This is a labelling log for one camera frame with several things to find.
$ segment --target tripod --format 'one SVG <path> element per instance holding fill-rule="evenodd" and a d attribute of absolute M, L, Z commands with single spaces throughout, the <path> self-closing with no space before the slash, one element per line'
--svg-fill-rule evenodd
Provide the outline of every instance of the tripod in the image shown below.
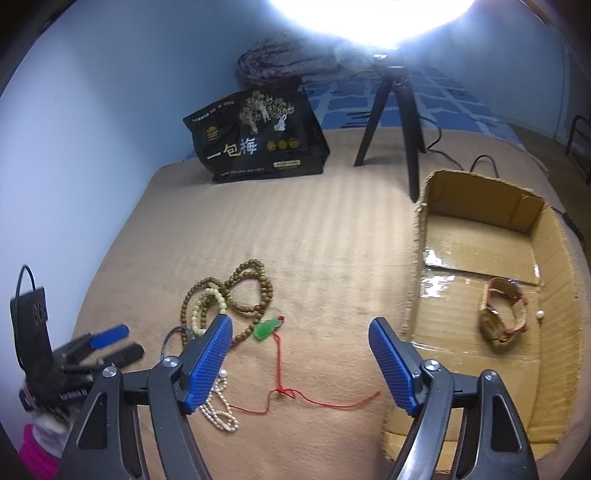
<path fill-rule="evenodd" d="M 381 66 L 379 69 L 384 75 L 384 79 L 375 94 L 368 126 L 365 128 L 354 166 L 360 167 L 363 165 L 363 159 L 374 137 L 375 129 L 384 111 L 388 95 L 391 91 L 394 91 L 398 101 L 398 108 L 400 109 L 402 134 L 404 135 L 404 146 L 407 156 L 408 194 L 413 202 L 416 202 L 419 194 L 418 152 L 425 153 L 426 149 L 421 122 L 418 118 L 417 104 L 414 100 L 413 88 L 408 77 L 408 70 L 406 67 L 395 65 Z"/>

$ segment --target white wall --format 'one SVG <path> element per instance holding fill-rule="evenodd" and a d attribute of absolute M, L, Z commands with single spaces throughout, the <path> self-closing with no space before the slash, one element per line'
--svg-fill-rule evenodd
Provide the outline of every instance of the white wall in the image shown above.
<path fill-rule="evenodd" d="M 27 420 L 9 299 L 45 286 L 53 346 L 154 172 L 191 151 L 184 116 L 238 90 L 238 56 L 277 28 L 263 0 L 78 0 L 0 98 L 0 421 Z"/>
<path fill-rule="evenodd" d="M 558 36 L 519 0 L 476 0 L 464 16 L 411 45 L 415 62 L 456 79 L 501 118 L 554 135 L 568 105 L 568 55 L 563 64 Z"/>

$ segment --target bright light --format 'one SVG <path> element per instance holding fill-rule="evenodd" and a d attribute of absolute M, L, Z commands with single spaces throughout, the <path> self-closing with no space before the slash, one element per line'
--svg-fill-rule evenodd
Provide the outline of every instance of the bright light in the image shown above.
<path fill-rule="evenodd" d="M 271 0 L 301 26 L 355 43 L 394 48 L 462 15 L 474 0 Z"/>

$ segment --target necklace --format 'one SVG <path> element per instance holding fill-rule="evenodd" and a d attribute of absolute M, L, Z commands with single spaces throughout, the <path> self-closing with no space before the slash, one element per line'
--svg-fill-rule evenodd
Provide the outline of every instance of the necklace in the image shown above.
<path fill-rule="evenodd" d="M 253 278 L 258 280 L 261 288 L 261 300 L 258 304 L 240 305 L 230 295 L 230 289 L 240 283 L 242 280 Z M 198 299 L 192 307 L 190 325 L 187 325 L 187 310 L 189 309 L 189 303 L 192 298 L 203 289 L 203 295 Z M 254 326 L 257 325 L 265 313 L 265 310 L 269 306 L 271 299 L 273 298 L 273 285 L 271 280 L 267 278 L 265 272 L 265 265 L 256 258 L 251 258 L 246 262 L 239 265 L 236 271 L 230 275 L 230 277 L 222 283 L 220 280 L 214 277 L 206 277 L 197 282 L 187 292 L 183 305 L 181 307 L 181 336 L 183 340 L 183 347 L 187 345 L 189 337 L 187 333 L 193 334 L 194 336 L 203 336 L 207 329 L 207 310 L 213 303 L 213 299 L 217 301 L 220 309 L 220 313 L 226 313 L 228 307 L 238 312 L 242 316 L 252 319 L 252 323 L 246 327 L 244 332 L 236 335 L 233 340 L 231 347 L 238 345 L 239 343 L 246 340 L 254 330 Z M 207 418 L 218 430 L 226 432 L 236 432 L 239 427 L 238 419 L 233 415 L 230 404 L 222 394 L 222 392 L 228 386 L 228 371 L 222 368 L 217 374 L 217 378 L 213 383 L 213 386 L 207 396 L 207 400 L 203 405 L 199 407 L 205 418 Z M 217 397 L 222 402 L 224 410 L 217 410 L 212 404 L 214 397 Z"/>

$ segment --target wooden bead necklace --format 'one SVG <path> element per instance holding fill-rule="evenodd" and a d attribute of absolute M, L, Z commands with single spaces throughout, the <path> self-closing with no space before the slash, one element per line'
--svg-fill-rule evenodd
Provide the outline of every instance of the wooden bead necklace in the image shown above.
<path fill-rule="evenodd" d="M 248 278 L 258 280 L 261 286 L 261 300 L 258 304 L 253 306 L 240 305 L 234 300 L 232 295 L 230 295 L 230 289 L 232 287 Z M 217 288 L 211 288 L 210 284 L 215 285 Z M 205 289 L 205 295 L 195 302 L 190 316 L 191 324 L 187 325 L 187 310 L 189 309 L 189 302 L 193 296 L 203 288 Z M 246 330 L 236 335 L 232 340 L 232 347 L 234 347 L 246 340 L 254 330 L 254 326 L 261 321 L 267 307 L 271 303 L 271 299 L 273 298 L 273 284 L 266 275 L 265 265 L 256 258 L 251 258 L 240 264 L 236 271 L 230 275 L 225 282 L 221 282 L 214 277 L 206 277 L 200 280 L 187 292 L 187 295 L 183 300 L 180 315 L 181 325 L 192 329 L 195 335 L 201 336 L 205 333 L 207 328 L 207 310 L 213 302 L 212 296 L 216 298 L 220 311 L 230 307 L 242 316 L 252 319 L 252 323 L 246 327 Z M 189 339 L 187 338 L 186 332 L 182 332 L 181 335 L 183 338 L 183 347 L 185 347 Z"/>

